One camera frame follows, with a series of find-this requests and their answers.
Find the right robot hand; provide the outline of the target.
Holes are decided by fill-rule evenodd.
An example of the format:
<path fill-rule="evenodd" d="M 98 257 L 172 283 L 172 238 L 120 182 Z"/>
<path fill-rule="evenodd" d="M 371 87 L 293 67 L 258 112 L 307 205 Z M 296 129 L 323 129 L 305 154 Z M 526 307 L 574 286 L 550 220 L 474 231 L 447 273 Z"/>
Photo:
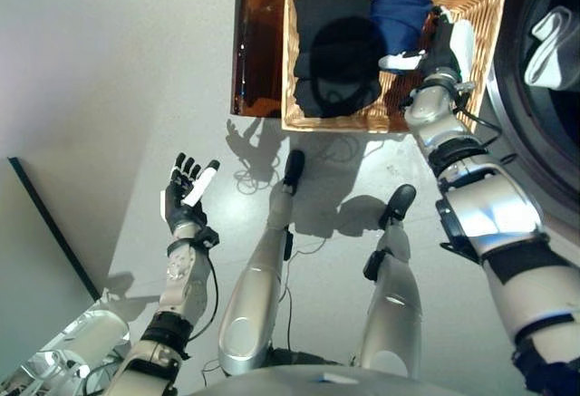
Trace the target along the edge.
<path fill-rule="evenodd" d="M 379 59 L 379 69 L 391 73 L 421 70 L 425 76 L 448 69 L 458 82 L 467 82 L 475 50 L 473 25 L 467 19 L 453 22 L 451 12 L 445 6 L 436 5 L 431 13 L 435 32 L 430 46 L 387 53 Z"/>

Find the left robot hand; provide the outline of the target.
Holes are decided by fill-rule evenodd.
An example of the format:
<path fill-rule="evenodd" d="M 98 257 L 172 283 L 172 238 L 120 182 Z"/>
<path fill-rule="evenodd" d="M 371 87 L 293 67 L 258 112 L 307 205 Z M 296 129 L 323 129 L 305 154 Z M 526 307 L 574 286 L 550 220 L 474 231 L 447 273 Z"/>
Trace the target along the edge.
<path fill-rule="evenodd" d="M 169 183 L 160 192 L 160 214 L 176 239 L 193 238 L 207 226 L 201 199 L 218 173 L 220 162 L 213 159 L 202 167 L 181 152 L 169 173 Z"/>

